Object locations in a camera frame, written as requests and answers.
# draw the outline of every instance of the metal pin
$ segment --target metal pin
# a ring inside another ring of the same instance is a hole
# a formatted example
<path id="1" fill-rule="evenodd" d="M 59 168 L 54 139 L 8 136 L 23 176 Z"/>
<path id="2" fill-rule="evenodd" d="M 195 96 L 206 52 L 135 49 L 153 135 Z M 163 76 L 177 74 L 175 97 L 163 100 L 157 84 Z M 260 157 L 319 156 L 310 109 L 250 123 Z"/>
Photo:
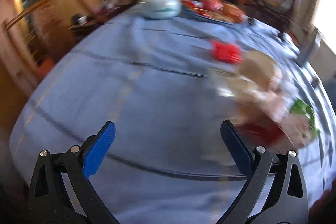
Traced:
<path id="1" fill-rule="evenodd" d="M 263 146 L 258 146 L 257 147 L 257 151 L 260 152 L 260 153 L 265 153 L 266 152 L 266 148 L 263 147 Z"/>
<path id="2" fill-rule="evenodd" d="M 44 157 L 44 156 L 47 155 L 47 153 L 48 153 L 47 150 L 42 150 L 41 153 L 40 153 L 40 156 L 41 156 L 41 157 Z"/>
<path id="3" fill-rule="evenodd" d="M 77 153 L 78 151 L 79 151 L 79 146 L 78 145 L 75 145 L 75 146 L 73 146 L 73 147 L 71 147 L 71 152 L 73 152 L 73 153 Z"/>
<path id="4" fill-rule="evenodd" d="M 290 150 L 288 153 L 289 153 L 290 156 L 296 157 L 296 152 L 295 151 Z"/>

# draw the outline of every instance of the white ceramic bowl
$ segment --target white ceramic bowl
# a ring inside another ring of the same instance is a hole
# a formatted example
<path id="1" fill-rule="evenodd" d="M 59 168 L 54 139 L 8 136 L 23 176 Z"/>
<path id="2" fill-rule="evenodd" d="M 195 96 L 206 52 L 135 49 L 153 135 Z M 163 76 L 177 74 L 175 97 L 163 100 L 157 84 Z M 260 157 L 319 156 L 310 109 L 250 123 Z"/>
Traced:
<path id="1" fill-rule="evenodd" d="M 140 0 L 141 12 L 147 18 L 167 19 L 181 12 L 180 0 Z"/>

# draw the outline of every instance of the tablecloth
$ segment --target tablecloth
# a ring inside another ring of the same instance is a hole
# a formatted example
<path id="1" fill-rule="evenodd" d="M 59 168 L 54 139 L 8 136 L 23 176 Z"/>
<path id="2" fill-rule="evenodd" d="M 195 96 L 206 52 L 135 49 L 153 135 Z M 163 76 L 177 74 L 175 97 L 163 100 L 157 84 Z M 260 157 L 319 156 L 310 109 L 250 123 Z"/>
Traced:
<path id="1" fill-rule="evenodd" d="M 181 15 L 142 17 L 138 5 L 82 40 L 41 82 L 10 139 L 14 163 L 29 184 L 39 152 L 67 151 L 96 134 L 107 120 L 117 135 L 90 181 L 121 223 L 211 223 L 245 183 L 222 142 L 230 104 L 218 99 L 208 69 L 234 70 L 213 60 L 210 37 L 257 49 L 295 79 L 299 97 L 316 112 L 320 136 L 299 151 L 310 206 L 335 173 L 335 113 L 307 64 L 295 63 L 289 37 L 261 22 L 222 26 Z M 227 165 L 205 155 L 204 141 L 224 151 Z M 259 212 L 273 178 L 254 208 Z M 71 187 L 66 181 L 68 191 Z M 81 208 L 73 193 L 74 207 Z"/>

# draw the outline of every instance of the bright window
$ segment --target bright window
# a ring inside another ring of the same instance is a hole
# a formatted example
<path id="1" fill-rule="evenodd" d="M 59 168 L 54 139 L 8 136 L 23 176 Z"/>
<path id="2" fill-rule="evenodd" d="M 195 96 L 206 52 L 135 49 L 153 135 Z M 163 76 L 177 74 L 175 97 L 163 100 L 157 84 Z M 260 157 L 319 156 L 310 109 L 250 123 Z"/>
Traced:
<path id="1" fill-rule="evenodd" d="M 313 25 L 320 30 L 326 44 L 336 53 L 335 16 L 336 0 L 320 0 Z"/>

